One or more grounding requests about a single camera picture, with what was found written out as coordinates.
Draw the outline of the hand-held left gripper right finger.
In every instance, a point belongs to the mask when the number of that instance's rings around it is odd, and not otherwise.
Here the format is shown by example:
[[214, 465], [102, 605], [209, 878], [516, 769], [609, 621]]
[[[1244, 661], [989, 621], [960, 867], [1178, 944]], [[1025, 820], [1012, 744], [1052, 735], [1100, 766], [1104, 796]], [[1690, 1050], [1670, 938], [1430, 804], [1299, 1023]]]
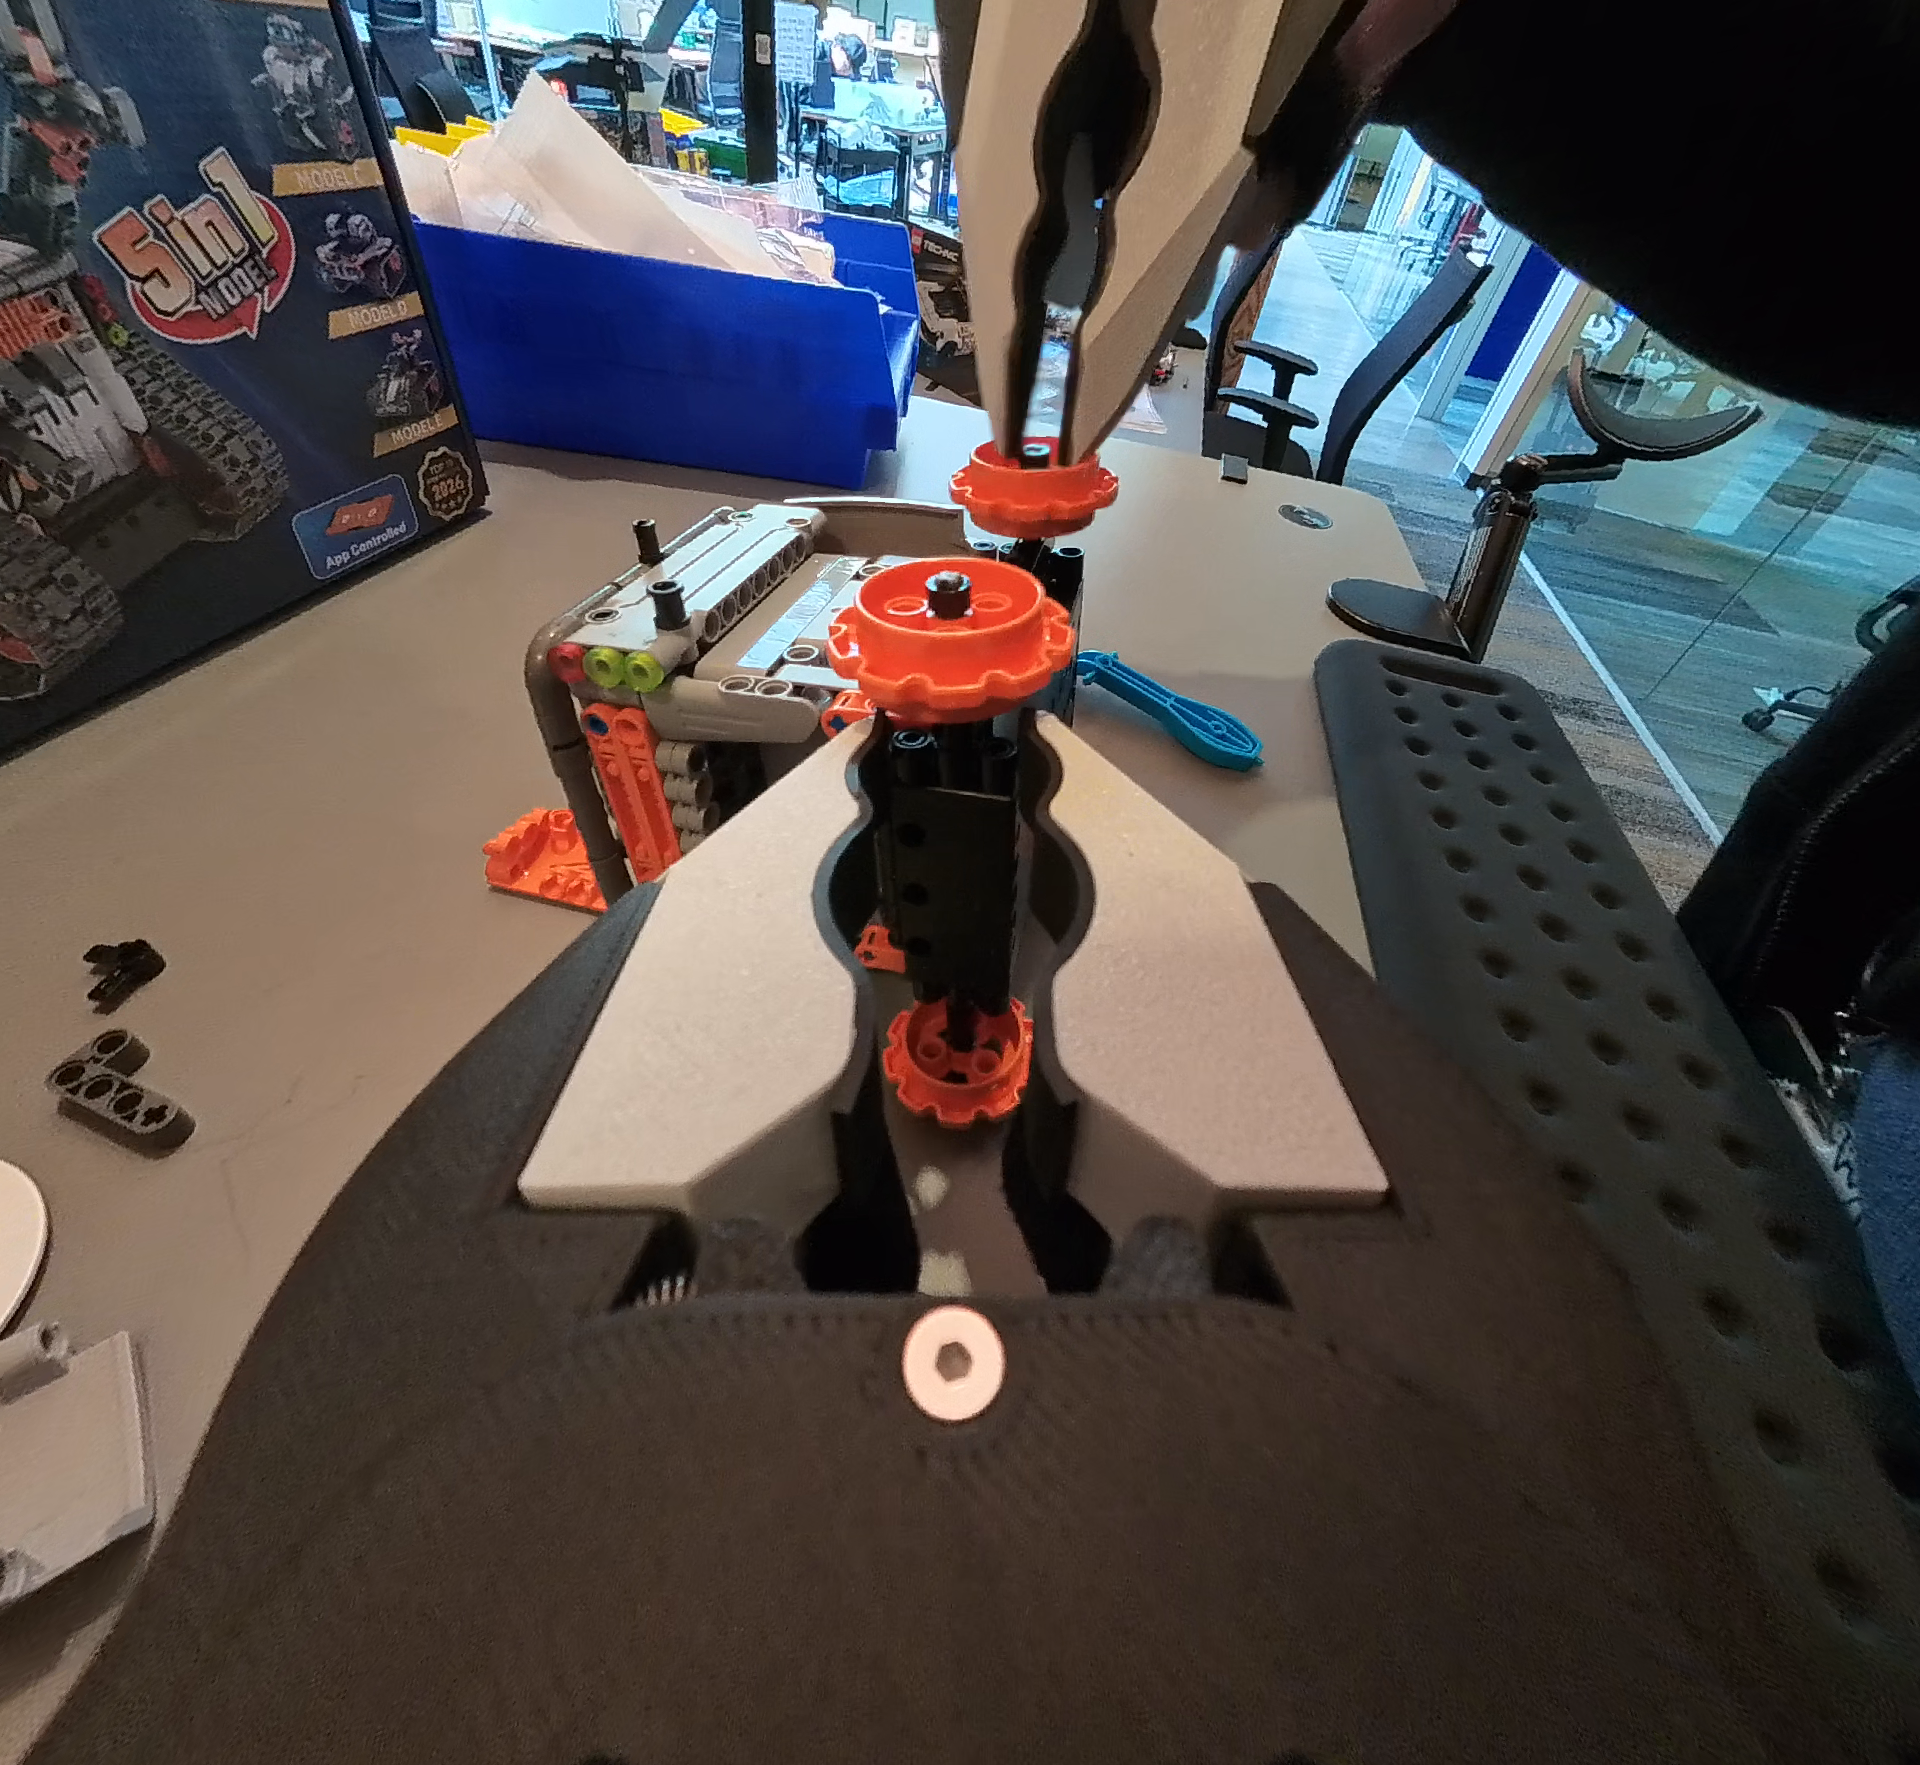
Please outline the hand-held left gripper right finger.
[[1238, 867], [1053, 716], [1079, 921], [1050, 983], [1090, 1214], [1375, 1209], [1387, 1175]]

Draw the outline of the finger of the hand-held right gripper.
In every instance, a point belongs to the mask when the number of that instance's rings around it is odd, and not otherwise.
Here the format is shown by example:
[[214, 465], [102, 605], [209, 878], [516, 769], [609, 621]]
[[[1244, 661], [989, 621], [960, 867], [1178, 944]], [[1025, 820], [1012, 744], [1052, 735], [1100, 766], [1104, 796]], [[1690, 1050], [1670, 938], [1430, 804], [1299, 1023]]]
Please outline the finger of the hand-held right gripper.
[[1134, 400], [1251, 156], [1246, 127], [1283, 0], [1150, 0], [1157, 87], [1139, 159], [1108, 201], [1098, 293], [1079, 317], [1068, 440], [1103, 440]]
[[1046, 311], [1073, 313], [1060, 433], [1104, 433], [1092, 310], [1106, 191], [1090, 134], [1093, 0], [980, 0], [956, 167], [974, 372], [994, 433], [1025, 433]]

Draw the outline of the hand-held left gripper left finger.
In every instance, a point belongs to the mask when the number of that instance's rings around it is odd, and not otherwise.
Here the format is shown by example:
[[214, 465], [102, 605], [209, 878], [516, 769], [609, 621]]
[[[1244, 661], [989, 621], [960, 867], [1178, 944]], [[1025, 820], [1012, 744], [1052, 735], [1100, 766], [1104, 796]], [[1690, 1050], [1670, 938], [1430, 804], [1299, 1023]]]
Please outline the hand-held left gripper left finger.
[[867, 829], [872, 722], [754, 800], [654, 891], [519, 1175], [545, 1210], [754, 1221], [801, 1236], [888, 1173], [874, 998], [827, 900]]

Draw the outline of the orange sprocket wheel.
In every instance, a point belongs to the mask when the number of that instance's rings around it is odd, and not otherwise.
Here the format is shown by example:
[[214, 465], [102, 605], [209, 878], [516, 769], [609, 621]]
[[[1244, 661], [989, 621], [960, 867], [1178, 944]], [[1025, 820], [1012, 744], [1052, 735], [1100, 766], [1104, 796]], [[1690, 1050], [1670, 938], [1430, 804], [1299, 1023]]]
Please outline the orange sprocket wheel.
[[1116, 503], [1116, 475], [1093, 452], [1071, 465], [1060, 455], [1052, 468], [1020, 468], [1019, 453], [1005, 453], [993, 440], [980, 444], [949, 482], [949, 496], [974, 528], [1003, 540], [1055, 540], [1077, 533]]
[[1032, 1022], [1015, 998], [997, 1016], [949, 998], [901, 1012], [883, 1044], [881, 1067], [901, 1107], [944, 1129], [1005, 1121], [1026, 1091]]
[[892, 722], [986, 722], [1073, 663], [1077, 632], [1044, 581], [999, 558], [909, 560], [858, 581], [827, 628], [836, 673]]

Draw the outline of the black beam wheel frame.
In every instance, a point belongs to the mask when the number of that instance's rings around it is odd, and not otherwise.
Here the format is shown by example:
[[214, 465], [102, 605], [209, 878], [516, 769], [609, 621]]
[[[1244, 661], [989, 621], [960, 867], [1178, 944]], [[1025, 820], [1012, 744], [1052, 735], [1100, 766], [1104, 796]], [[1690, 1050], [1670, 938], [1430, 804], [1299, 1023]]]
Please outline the black beam wheel frame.
[[[1040, 577], [1077, 630], [1076, 548], [1003, 540], [946, 558], [965, 555]], [[1071, 715], [1073, 663], [1030, 703], [986, 722], [892, 722], [858, 690], [876, 716], [861, 776], [876, 802], [879, 912], [916, 1002], [949, 998], [956, 1013], [997, 1016], [1015, 1000], [1032, 722]]]

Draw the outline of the grey brick robot model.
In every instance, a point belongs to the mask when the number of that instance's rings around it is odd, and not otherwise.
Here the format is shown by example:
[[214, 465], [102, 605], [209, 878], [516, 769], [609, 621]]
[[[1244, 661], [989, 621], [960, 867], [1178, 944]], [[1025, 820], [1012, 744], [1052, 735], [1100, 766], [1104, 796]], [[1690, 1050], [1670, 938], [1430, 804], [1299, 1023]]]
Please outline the grey brick robot model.
[[605, 906], [651, 884], [865, 712], [827, 627], [865, 577], [965, 548], [906, 501], [722, 504], [534, 632], [524, 690]]

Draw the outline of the orange wedge plate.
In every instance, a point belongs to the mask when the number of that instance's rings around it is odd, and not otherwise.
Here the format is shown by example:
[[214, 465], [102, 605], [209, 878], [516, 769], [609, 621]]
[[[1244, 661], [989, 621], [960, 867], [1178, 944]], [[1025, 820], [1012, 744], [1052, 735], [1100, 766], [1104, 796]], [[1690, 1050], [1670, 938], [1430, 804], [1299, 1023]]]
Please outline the orange wedge plate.
[[492, 891], [587, 915], [605, 909], [572, 809], [527, 812], [483, 843], [482, 860]]

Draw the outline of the black product box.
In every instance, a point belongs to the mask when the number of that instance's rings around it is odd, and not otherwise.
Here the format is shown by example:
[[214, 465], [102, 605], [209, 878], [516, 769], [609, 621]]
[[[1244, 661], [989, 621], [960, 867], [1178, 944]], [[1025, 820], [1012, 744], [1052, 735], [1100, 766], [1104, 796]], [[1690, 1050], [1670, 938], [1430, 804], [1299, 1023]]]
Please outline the black product box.
[[954, 391], [976, 389], [961, 243], [935, 225], [911, 225], [906, 239], [918, 293], [919, 374]]

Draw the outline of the black pillar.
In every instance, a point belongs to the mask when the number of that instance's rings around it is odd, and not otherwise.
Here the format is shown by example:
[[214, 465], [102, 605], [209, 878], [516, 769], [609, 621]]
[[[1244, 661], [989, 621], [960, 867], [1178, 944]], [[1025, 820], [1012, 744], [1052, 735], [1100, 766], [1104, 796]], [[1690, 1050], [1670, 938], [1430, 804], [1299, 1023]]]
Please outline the black pillar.
[[776, 186], [780, 176], [780, 98], [776, 0], [741, 0], [741, 110], [747, 180]]

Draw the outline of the blue plastic separator tool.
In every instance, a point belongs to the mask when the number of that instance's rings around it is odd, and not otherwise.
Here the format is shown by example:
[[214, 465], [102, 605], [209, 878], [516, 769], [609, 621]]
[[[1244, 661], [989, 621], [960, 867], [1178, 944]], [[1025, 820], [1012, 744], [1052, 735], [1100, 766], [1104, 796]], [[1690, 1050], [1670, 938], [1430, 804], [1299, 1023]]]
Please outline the blue plastic separator tool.
[[1262, 764], [1261, 738], [1236, 716], [1173, 691], [1112, 651], [1082, 651], [1076, 680], [1112, 694], [1212, 769], [1246, 773]]

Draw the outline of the black desk stand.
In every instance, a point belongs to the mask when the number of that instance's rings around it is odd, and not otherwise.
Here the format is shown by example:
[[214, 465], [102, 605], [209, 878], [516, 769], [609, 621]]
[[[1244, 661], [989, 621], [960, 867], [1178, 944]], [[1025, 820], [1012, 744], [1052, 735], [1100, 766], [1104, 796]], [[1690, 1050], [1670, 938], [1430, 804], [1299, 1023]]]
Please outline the black desk stand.
[[1563, 372], [1567, 404], [1592, 452], [1520, 453], [1488, 485], [1475, 510], [1446, 598], [1369, 577], [1332, 581], [1326, 602], [1359, 632], [1404, 650], [1480, 663], [1517, 577], [1545, 487], [1610, 482], [1629, 461], [1672, 465], [1709, 453], [1764, 422], [1759, 406], [1692, 418], [1639, 418], [1610, 406], [1584, 355]]

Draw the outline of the dark grey short beam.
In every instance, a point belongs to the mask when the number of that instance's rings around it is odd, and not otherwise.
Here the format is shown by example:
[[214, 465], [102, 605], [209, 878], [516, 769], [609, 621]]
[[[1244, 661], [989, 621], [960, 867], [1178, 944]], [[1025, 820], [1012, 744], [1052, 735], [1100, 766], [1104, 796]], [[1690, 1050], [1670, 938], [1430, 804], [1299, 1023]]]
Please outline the dark grey short beam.
[[64, 1116], [143, 1157], [162, 1157], [192, 1138], [196, 1119], [144, 1085], [149, 1058], [137, 1034], [107, 1030], [60, 1058], [44, 1086]]

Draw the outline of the white book stand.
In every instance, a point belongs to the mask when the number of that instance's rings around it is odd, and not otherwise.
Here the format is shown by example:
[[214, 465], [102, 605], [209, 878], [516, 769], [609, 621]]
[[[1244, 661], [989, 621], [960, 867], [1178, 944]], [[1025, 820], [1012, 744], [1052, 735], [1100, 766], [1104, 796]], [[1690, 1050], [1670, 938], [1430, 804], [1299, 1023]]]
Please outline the white book stand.
[[51, 1212], [40, 1185], [21, 1165], [2, 1159], [2, 1337], [12, 1332], [23, 1308], [32, 1297], [51, 1249]]

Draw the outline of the light grey curved panel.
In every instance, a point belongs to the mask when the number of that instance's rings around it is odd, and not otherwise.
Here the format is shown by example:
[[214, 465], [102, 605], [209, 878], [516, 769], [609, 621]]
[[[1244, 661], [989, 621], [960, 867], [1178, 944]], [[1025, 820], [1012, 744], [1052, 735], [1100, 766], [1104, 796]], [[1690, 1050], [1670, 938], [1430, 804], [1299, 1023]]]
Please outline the light grey curved panel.
[[78, 1351], [59, 1324], [2, 1343], [2, 1607], [156, 1515], [149, 1406], [130, 1335]]

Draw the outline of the dark blue toy kit box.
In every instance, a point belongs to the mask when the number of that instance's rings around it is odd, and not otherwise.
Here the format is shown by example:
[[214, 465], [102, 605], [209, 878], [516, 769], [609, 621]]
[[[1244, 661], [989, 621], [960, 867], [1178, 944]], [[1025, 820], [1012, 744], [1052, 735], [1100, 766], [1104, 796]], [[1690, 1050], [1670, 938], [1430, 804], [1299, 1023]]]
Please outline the dark blue toy kit box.
[[482, 512], [345, 0], [2, 0], [2, 747]]

